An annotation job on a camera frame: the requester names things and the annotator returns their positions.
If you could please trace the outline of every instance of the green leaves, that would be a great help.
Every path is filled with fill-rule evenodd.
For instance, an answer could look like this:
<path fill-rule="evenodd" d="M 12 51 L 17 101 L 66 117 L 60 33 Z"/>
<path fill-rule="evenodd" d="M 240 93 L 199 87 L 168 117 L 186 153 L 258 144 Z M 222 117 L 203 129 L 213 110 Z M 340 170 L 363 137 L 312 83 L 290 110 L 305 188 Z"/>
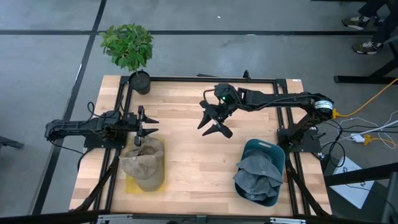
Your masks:
<path fill-rule="evenodd" d="M 146 67 L 146 62 L 152 58 L 153 37 L 140 25 L 111 26 L 99 35 L 104 39 L 103 53 L 111 56 L 112 63 L 121 68 L 136 71 L 141 66 Z"/>

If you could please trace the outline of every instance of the gray floor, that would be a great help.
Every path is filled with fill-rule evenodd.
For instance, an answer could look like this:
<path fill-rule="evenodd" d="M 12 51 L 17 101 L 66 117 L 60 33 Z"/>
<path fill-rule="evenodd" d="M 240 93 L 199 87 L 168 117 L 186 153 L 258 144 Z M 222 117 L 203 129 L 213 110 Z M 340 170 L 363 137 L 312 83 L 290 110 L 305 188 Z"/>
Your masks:
<path fill-rule="evenodd" d="M 8 1 L 0 7 L 0 29 L 90 30 L 99 4 L 99 0 Z M 349 30 L 340 25 L 340 19 L 355 15 L 361 5 L 310 0 L 113 0 L 107 2 L 99 28 L 135 22 L 151 30 Z M 95 102 L 103 75 L 128 75 L 102 54 L 100 38 L 97 36 L 94 42 L 72 119 L 88 117 L 86 104 Z M 30 212 L 50 150 L 43 137 L 44 126 L 62 116 L 87 40 L 85 35 L 0 36 L 0 135 L 25 143 L 20 151 L 8 147 L 0 151 L 0 217 Z M 157 35 L 154 58 L 146 71 L 155 76 L 204 73 L 241 77 L 244 70 L 249 70 L 252 77 L 298 78 L 306 91 L 329 96 L 340 112 L 349 113 L 383 86 L 336 84 L 333 76 L 369 75 L 392 58 L 388 48 L 377 55 L 354 54 L 351 44 L 362 40 L 366 39 Z M 357 116 L 377 124 L 386 122 L 398 110 L 397 90 L 396 86 L 390 87 Z M 322 141 L 335 138 L 333 128 L 320 129 L 328 133 Z M 362 167 L 398 160 L 398 151 L 381 142 L 366 147 L 341 143 L 347 156 Z M 82 144 L 82 138 L 67 138 L 64 145 L 81 149 Z M 338 150 L 334 154 L 341 157 Z M 78 155 L 62 151 L 44 213 L 67 211 L 77 160 Z"/>

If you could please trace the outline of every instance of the teal bowl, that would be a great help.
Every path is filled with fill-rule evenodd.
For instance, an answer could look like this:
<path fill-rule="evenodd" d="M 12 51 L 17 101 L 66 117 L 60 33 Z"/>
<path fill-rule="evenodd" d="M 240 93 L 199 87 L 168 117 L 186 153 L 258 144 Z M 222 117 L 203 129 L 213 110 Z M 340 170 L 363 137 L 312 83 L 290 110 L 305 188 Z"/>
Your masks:
<path fill-rule="evenodd" d="M 285 169 L 285 152 L 281 147 L 271 144 L 269 142 L 261 141 L 259 139 L 251 139 L 244 146 L 241 160 L 247 158 L 248 153 L 253 150 L 259 150 L 265 152 L 270 157 L 271 162 L 276 166 L 276 168 L 278 168 L 279 172 L 283 175 Z M 260 205 L 267 207 L 274 206 L 278 202 L 280 187 L 281 186 L 274 188 L 275 191 L 277 192 L 277 195 L 269 197 L 263 201 L 253 201 L 253 202 L 256 202 Z M 240 196 L 246 198 L 243 195 L 244 190 L 240 186 L 235 184 L 235 189 Z"/>

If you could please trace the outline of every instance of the wooden tabletop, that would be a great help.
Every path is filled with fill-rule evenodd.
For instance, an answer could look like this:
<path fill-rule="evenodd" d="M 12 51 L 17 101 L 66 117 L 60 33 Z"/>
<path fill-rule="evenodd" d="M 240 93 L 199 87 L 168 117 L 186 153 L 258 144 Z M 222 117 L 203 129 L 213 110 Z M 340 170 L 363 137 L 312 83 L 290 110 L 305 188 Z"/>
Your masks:
<path fill-rule="evenodd" d="M 118 92 L 120 76 L 105 75 L 96 103 L 96 113 L 112 110 Z M 289 190 L 286 173 L 280 190 L 278 203 L 263 207 L 240 197 L 234 188 L 235 164 L 240 161 L 245 143 L 253 138 L 276 144 L 278 128 L 275 108 L 261 111 L 236 111 L 225 124 L 232 130 L 233 137 L 227 139 L 221 133 L 208 136 L 201 134 L 197 126 L 203 109 L 199 102 L 203 90 L 213 88 L 216 83 L 208 82 L 152 82 L 147 95 L 132 95 L 130 111 L 137 111 L 143 105 L 150 118 L 159 124 L 146 124 L 145 128 L 159 128 L 151 134 L 165 141 L 165 192 L 127 194 L 126 174 L 119 167 L 112 201 L 112 212 L 123 213 L 171 213 L 212 215 L 279 215 L 291 216 Z M 300 80 L 287 80 L 289 93 L 303 91 Z M 234 83 L 235 87 L 273 93 L 271 84 Z M 207 95 L 215 102 L 212 93 Z M 304 110 L 292 108 L 294 121 L 299 121 Z M 132 138 L 124 149 L 132 148 Z M 319 161 L 311 154 L 301 153 L 305 183 L 324 210 L 331 212 L 322 169 Z M 94 149 L 81 162 L 73 191 L 70 208 L 76 208 L 97 184 L 104 149 Z M 104 187 L 100 208 L 104 208 L 108 184 Z M 300 191 L 296 186 L 298 209 L 303 213 Z"/>

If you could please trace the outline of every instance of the person's feet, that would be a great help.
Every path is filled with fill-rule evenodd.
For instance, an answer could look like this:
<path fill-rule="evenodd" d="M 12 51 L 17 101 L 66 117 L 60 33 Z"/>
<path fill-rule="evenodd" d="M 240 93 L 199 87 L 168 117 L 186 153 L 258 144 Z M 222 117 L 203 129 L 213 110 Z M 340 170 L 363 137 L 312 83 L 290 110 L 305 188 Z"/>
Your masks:
<path fill-rule="evenodd" d="M 354 44 L 351 49 L 357 54 L 376 54 L 377 51 L 383 47 L 381 43 L 374 43 L 367 41 L 365 43 Z"/>
<path fill-rule="evenodd" d="M 341 23 L 346 27 L 351 27 L 357 30 L 363 30 L 365 29 L 366 25 L 369 23 L 369 20 L 365 22 L 363 16 L 357 16 L 348 19 L 343 19 Z"/>

